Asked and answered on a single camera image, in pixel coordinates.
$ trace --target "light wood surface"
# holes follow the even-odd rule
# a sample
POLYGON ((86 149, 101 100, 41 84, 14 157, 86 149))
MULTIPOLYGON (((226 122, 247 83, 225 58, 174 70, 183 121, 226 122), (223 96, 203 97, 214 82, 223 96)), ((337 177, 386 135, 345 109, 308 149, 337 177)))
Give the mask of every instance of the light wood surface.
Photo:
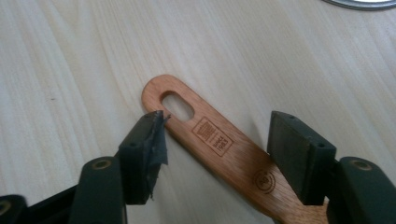
MULTIPOLYGON (((0 1, 0 194, 37 203, 114 155, 153 77, 183 80, 265 149, 293 114, 396 183, 396 9, 307 1, 0 1)), ((171 110, 177 112, 178 105, 171 110)), ((272 223, 167 135, 129 223, 272 223)))
POLYGON ((172 115, 166 122, 170 134, 265 215, 282 223, 326 223, 326 206, 303 206, 269 155, 179 79, 155 77, 143 89, 142 102, 147 111, 172 115), (167 110, 168 95, 190 106, 192 118, 181 121, 167 110))

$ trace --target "wooden handle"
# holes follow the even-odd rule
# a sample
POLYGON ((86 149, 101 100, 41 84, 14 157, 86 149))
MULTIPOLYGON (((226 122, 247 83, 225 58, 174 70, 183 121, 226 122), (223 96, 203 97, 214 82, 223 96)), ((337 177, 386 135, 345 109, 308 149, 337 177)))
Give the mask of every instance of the wooden handle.
POLYGON ((170 134, 259 211, 284 223, 327 223, 326 205, 302 205, 269 155, 179 79, 152 79, 143 89, 143 106, 170 114, 162 104, 169 94, 178 95, 194 111, 187 121, 169 119, 170 134))

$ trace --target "table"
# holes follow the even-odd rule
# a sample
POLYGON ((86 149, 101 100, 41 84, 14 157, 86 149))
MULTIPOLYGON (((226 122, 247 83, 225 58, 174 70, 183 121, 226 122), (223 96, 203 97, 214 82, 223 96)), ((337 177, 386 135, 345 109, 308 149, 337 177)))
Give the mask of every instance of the table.
MULTIPOLYGON (((378 164, 396 183, 396 9, 310 1, 1 1, 0 195, 37 203, 114 155, 172 74, 261 148, 272 110, 378 164)), ((179 116, 175 98, 165 99, 179 116)), ((166 135, 129 223, 273 223, 166 135)))

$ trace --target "circular engraved logo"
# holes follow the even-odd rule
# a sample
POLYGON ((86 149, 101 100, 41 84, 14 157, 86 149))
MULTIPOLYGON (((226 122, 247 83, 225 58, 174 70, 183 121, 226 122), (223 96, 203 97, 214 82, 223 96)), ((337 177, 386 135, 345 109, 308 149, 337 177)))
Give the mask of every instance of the circular engraved logo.
POLYGON ((266 194, 271 193, 275 188, 275 177, 271 172, 260 170, 254 175, 253 181, 257 188, 261 189, 266 194))

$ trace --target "metal rim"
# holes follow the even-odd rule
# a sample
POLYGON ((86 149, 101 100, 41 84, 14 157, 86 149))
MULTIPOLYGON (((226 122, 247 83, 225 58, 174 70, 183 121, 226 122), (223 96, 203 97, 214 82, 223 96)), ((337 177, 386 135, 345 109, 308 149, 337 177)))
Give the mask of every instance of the metal rim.
POLYGON ((382 10, 396 7, 396 0, 378 2, 360 2, 356 0, 324 0, 340 7, 348 7, 359 10, 382 10))

